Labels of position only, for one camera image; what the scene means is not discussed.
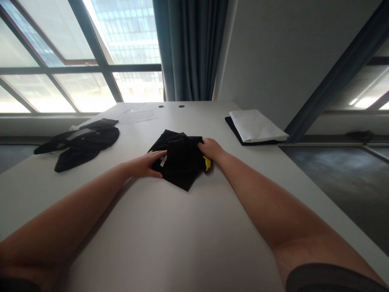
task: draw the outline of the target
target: blue curtain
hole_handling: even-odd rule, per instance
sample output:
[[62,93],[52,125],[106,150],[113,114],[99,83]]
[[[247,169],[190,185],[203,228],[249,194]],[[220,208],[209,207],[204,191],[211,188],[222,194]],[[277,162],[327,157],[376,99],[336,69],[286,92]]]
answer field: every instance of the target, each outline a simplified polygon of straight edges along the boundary
[[212,100],[227,0],[153,0],[166,101]]

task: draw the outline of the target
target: forearm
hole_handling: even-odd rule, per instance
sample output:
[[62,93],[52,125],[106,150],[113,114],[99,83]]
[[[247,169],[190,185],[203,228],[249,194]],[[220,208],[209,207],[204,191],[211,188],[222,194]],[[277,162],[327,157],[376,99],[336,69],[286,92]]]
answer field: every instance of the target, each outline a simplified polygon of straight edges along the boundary
[[222,168],[251,221],[271,247],[331,228],[285,189],[229,153]]
[[285,189],[228,153],[216,162],[273,249],[284,284],[294,268],[319,262],[355,270],[385,285],[341,236]]
[[120,164],[64,197],[0,243],[2,261],[65,262],[130,176],[127,164]]

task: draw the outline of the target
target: yellow trim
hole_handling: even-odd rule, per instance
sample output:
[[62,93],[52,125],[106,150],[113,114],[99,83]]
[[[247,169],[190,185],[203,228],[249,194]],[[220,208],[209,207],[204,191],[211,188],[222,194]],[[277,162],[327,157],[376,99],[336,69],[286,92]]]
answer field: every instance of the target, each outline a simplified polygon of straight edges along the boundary
[[211,168],[211,160],[209,160],[207,157],[203,156],[204,159],[205,159],[205,166],[206,166],[206,169],[205,171],[209,170]]

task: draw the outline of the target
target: black cloth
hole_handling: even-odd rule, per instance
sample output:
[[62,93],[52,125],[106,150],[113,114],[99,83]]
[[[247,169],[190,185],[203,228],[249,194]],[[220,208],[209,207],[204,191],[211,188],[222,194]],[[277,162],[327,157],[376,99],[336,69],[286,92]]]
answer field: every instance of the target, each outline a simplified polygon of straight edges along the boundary
[[239,135],[238,130],[235,128],[234,122],[232,121],[231,117],[226,117],[225,120],[227,124],[230,126],[231,130],[234,132],[236,138],[238,138],[239,143],[243,146],[274,145],[274,144],[281,143],[281,141],[277,141],[277,140],[253,142],[253,143],[243,142],[242,138]]
[[111,147],[119,137],[119,129],[115,127],[118,122],[103,118],[80,127],[78,131],[59,134],[36,148],[34,154],[68,148],[58,157],[54,170],[69,170],[92,160],[101,150]]
[[167,158],[163,166],[160,165],[162,160],[158,159],[152,169],[162,173],[168,182],[189,191],[199,173],[208,170],[208,158],[197,147],[199,142],[203,142],[203,137],[188,137],[184,133],[165,130],[149,152],[167,150]]
[[0,277],[1,292],[39,292],[39,286],[30,280],[8,277]]
[[[1,292],[39,292],[35,283],[21,278],[1,278]],[[374,280],[330,264],[305,264],[294,269],[286,292],[389,292]]]

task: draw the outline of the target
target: white table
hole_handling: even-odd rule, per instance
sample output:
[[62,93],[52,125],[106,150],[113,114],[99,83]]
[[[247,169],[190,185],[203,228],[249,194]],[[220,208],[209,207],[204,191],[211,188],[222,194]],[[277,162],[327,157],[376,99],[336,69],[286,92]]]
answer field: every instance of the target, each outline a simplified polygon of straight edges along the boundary
[[[123,107],[134,104],[119,103],[92,120],[112,118]],[[235,103],[147,103],[140,108],[147,109],[159,118],[119,125],[117,142],[79,167],[55,173],[58,155],[45,154],[3,173],[1,239],[112,166],[144,154],[169,129],[216,139],[289,190],[389,283],[389,258],[277,146],[239,144],[224,120],[239,109]],[[210,175],[201,174],[189,192],[165,180],[139,178],[124,193],[72,264],[63,290],[282,291],[270,248],[217,166]]]

